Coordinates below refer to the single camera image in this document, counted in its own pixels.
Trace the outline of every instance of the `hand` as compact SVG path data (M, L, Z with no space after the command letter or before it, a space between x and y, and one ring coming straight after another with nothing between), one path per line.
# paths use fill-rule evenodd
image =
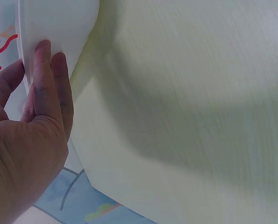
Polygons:
M34 83L20 122L8 119L7 100L24 76L22 61L0 72L0 224L32 206L68 155L73 101L65 55L51 59L49 41L35 50Z

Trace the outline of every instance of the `white plastic dish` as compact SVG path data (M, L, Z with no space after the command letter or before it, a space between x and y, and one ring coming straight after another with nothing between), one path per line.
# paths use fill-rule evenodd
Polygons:
M33 81L33 58L37 44L48 39L52 54L66 54L69 76L82 53L99 11L99 0L18 0L16 33L19 57L25 66L26 91Z

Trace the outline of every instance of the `wood grain texture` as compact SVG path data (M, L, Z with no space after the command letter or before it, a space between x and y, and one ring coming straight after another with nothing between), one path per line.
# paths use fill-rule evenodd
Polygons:
M278 0L102 0L71 81L98 190L160 224L278 224Z

